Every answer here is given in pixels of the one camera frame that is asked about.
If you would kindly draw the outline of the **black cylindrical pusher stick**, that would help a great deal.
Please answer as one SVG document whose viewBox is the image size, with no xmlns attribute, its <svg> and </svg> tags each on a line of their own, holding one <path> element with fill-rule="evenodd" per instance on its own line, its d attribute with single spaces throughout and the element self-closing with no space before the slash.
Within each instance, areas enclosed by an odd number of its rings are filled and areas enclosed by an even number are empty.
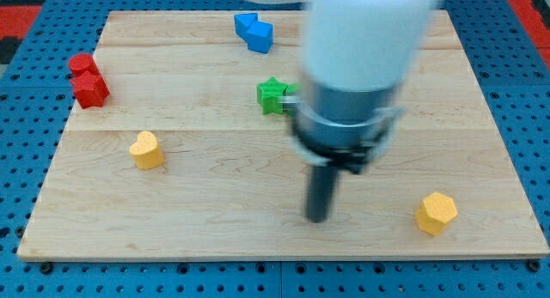
<svg viewBox="0 0 550 298">
<path fill-rule="evenodd" d="M 311 222 L 324 222 L 328 218 L 338 176 L 336 167 L 311 167 L 305 201 L 305 216 Z"/>
</svg>

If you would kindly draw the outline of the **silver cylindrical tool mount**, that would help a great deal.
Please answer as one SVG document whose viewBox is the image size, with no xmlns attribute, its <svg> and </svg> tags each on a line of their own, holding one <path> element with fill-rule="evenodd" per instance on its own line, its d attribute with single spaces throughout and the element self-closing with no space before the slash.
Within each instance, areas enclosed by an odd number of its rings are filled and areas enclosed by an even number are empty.
<svg viewBox="0 0 550 298">
<path fill-rule="evenodd" d="M 293 148 L 312 166 L 360 174 L 385 153 L 404 112 L 394 104 L 399 86 L 352 90 L 302 75 L 297 91 L 279 99 Z"/>
</svg>

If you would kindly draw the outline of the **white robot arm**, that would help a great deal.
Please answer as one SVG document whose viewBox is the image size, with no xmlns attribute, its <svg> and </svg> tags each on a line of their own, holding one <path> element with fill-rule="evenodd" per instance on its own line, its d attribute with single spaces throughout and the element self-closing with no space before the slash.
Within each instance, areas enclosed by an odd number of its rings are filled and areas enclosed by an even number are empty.
<svg viewBox="0 0 550 298">
<path fill-rule="evenodd" d="M 279 98 L 311 166 L 305 216 L 327 219 L 339 171 L 382 155 L 403 113 L 394 97 L 442 0 L 247 0 L 304 3 L 301 81 Z"/>
</svg>

